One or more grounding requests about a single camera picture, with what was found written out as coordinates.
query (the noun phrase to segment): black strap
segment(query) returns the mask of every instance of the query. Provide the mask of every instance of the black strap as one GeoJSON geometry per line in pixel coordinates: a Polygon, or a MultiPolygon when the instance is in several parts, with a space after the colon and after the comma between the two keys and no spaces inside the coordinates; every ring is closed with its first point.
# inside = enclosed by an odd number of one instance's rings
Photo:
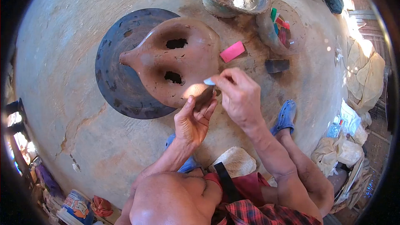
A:
{"type": "Polygon", "coordinates": [[[233,184],[229,173],[226,171],[225,166],[222,162],[214,165],[215,170],[217,170],[217,174],[220,177],[221,186],[223,191],[227,194],[229,203],[243,200],[243,197],[240,195],[239,191],[233,184]]]}

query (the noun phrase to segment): purple cloth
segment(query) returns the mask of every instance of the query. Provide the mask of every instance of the purple cloth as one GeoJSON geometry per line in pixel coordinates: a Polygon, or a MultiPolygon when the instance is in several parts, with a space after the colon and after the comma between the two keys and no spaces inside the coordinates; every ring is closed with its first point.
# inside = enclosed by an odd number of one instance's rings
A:
{"type": "Polygon", "coordinates": [[[47,171],[47,169],[41,164],[35,168],[36,175],[40,178],[50,193],[51,196],[58,196],[60,198],[65,198],[63,195],[60,186],[58,183],[53,180],[51,174],[47,171]]]}

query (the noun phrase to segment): round metal disc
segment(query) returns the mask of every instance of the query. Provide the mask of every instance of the round metal disc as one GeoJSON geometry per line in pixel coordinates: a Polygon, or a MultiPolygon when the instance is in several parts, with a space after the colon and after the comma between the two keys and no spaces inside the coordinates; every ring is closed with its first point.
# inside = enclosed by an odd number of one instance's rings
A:
{"type": "Polygon", "coordinates": [[[141,9],[118,20],[103,37],[96,56],[97,85],[105,100],[119,113],[130,118],[152,119],[175,110],[153,98],[135,70],[119,63],[119,56],[138,46],[158,24],[176,17],[179,15],[163,9],[141,9]]]}

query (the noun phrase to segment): hole in pot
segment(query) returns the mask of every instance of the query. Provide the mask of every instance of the hole in pot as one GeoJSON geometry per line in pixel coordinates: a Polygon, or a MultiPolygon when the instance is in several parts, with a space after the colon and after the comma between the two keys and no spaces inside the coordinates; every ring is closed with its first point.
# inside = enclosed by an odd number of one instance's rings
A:
{"type": "Polygon", "coordinates": [[[180,84],[180,85],[185,84],[185,81],[182,80],[182,77],[178,73],[175,73],[175,72],[172,72],[172,71],[167,71],[165,73],[164,79],[165,80],[170,80],[171,82],[177,83],[177,84],[180,84]]]}
{"type": "Polygon", "coordinates": [[[187,45],[187,41],[184,38],[168,40],[166,47],[168,49],[183,48],[187,45]]]}

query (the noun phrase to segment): hand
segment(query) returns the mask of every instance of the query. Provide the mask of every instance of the hand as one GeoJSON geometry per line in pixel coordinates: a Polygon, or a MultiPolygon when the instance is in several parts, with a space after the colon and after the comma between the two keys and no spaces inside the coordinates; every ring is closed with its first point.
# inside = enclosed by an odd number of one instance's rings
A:
{"type": "Polygon", "coordinates": [[[189,96],[184,107],[174,117],[176,140],[193,146],[194,149],[200,146],[207,135],[208,123],[217,106],[215,94],[200,107],[200,111],[194,111],[196,100],[192,95],[189,96]]]}
{"type": "Polygon", "coordinates": [[[225,69],[211,80],[223,93],[223,108],[245,132],[263,123],[261,87],[239,68],[225,69]]]}

